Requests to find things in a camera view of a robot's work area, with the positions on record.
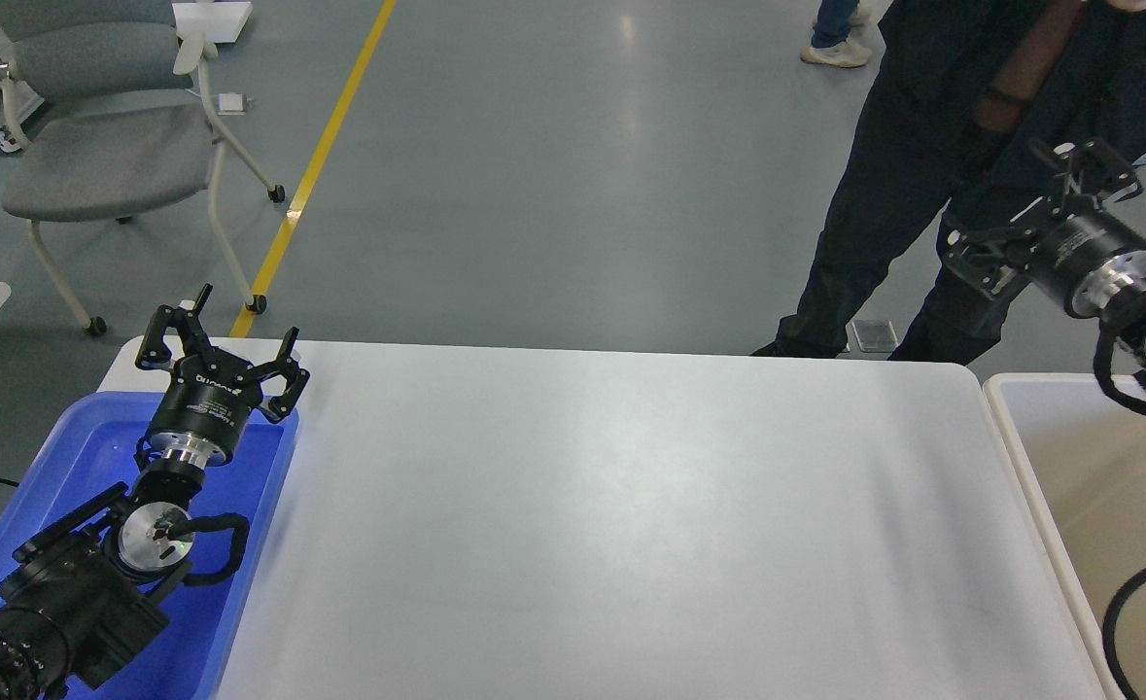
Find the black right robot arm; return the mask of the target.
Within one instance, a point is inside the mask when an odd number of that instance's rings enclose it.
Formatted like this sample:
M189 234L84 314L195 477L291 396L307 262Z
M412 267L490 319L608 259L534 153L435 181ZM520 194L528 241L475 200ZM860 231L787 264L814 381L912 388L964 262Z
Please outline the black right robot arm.
M1106 398L1146 416L1146 239L1107 202L1141 194L1135 168L1101 139L1030 142L1047 190L1007 225L949 222L943 266L990 300L1039 288L1072 318L1094 318L1093 373Z

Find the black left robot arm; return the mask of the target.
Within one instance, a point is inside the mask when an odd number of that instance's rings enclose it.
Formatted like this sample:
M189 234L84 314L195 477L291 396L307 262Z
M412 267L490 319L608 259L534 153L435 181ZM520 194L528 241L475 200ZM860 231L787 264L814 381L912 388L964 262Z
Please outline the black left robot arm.
M133 483L111 483L36 532L0 581L0 699L62 699L69 682L99 689L168 628L162 601L182 585L219 585L248 563L257 516L194 513L209 470L230 464L258 412L295 412L311 373L298 328L256 364L211 341L191 307L152 315L134 364L168 373L138 438Z

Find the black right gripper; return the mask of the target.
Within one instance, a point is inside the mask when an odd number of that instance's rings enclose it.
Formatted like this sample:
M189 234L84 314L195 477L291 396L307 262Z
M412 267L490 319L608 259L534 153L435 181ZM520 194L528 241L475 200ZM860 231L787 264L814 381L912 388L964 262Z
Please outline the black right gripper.
M942 270L983 297L1015 297L1033 283L1072 318L1097 318L1113 296L1146 280L1146 239L1105 211L1144 186L1102 139L1027 145L1051 174L1027 225L948 225Z

